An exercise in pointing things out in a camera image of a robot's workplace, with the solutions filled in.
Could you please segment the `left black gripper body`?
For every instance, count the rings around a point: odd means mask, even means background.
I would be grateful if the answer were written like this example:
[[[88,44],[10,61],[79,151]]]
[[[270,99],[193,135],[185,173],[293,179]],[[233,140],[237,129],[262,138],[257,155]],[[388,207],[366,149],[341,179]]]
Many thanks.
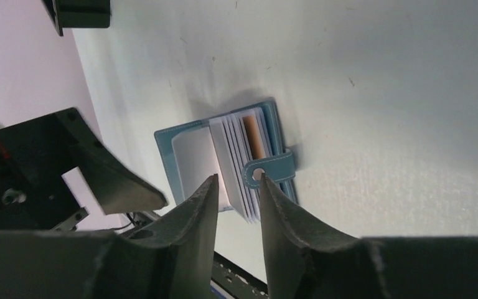
[[[0,230],[76,230],[89,215],[63,179],[73,125],[90,132],[76,108],[0,129]]]

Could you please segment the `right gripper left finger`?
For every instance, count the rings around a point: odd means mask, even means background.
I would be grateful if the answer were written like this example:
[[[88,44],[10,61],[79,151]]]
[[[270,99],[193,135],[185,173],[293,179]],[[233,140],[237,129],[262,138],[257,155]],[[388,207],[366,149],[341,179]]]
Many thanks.
[[[210,298],[218,176],[129,237],[0,230],[0,298]]]

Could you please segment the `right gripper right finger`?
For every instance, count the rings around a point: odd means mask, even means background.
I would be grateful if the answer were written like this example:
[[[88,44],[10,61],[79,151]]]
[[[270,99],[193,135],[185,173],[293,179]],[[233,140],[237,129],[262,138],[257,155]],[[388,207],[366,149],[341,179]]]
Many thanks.
[[[478,298],[477,237],[356,238],[260,180],[270,298]]]

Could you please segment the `blue card holder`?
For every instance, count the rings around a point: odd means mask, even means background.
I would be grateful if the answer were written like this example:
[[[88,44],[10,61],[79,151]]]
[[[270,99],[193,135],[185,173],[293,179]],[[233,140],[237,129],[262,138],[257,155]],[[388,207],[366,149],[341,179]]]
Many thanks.
[[[253,159],[243,117],[256,116],[267,157]],[[260,221],[260,175],[265,173],[297,202],[294,157],[284,146],[272,99],[211,118],[155,131],[176,204],[184,202],[213,174],[218,175],[220,212],[235,211],[247,222]]]

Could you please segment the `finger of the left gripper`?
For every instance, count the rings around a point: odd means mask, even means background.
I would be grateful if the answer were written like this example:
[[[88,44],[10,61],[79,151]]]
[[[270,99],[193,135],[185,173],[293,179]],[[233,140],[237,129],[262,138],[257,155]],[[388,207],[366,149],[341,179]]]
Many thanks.
[[[69,136],[66,149],[102,211],[108,214],[156,211],[168,205],[165,195],[133,173],[92,132],[76,108],[57,112]]]

